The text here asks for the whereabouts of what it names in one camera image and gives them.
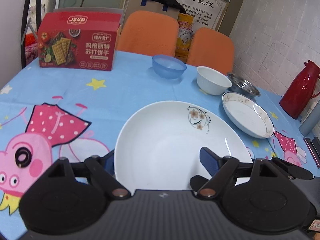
orange chair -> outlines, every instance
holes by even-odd
[[[226,35],[200,28],[192,39],[187,64],[207,66],[227,74],[232,72],[234,50],[231,39]]]
[[[174,57],[178,31],[177,20],[167,15],[136,11],[124,24],[117,50]]]

red thermos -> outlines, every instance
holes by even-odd
[[[320,78],[320,68],[311,60],[304,63],[304,69],[296,76],[292,81],[287,92],[280,100],[279,104],[292,118],[297,119],[299,114],[306,107],[310,98],[315,98],[316,95],[312,95],[317,79]]]

yellow package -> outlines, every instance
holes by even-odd
[[[194,17],[179,13],[178,23],[179,23],[179,34],[176,46],[175,55],[178,57],[187,58],[189,54],[189,48],[192,39],[192,26],[194,23]]]

table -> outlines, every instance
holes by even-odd
[[[0,188],[10,189],[13,168],[8,167],[14,166],[17,147],[32,147],[33,158],[42,163],[24,176],[23,169],[15,165],[20,181],[14,190],[23,192],[30,179],[36,179],[41,168],[45,169],[59,156],[82,161],[93,151],[105,155],[115,147],[122,126],[132,114],[163,100],[186,101],[215,113],[236,131],[254,158],[278,156],[318,176],[318,168],[298,130],[298,121],[282,110],[279,96],[260,89],[257,104],[269,114],[277,133],[268,140],[256,139],[229,120],[221,95],[208,95],[199,89],[195,67],[188,66],[181,79],[166,80],[157,76],[151,66],[149,56],[116,52],[111,72],[40,68],[38,60],[24,68],[0,93],[0,176],[2,171],[7,176]],[[2,191],[0,194],[0,232],[8,240],[15,240],[26,230],[17,198]]]

metal screw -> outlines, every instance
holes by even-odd
[[[129,194],[125,188],[116,188],[112,191],[112,194],[116,197],[125,197]]]
[[[200,190],[200,195],[204,197],[212,197],[216,194],[216,191],[212,188],[203,188]]]

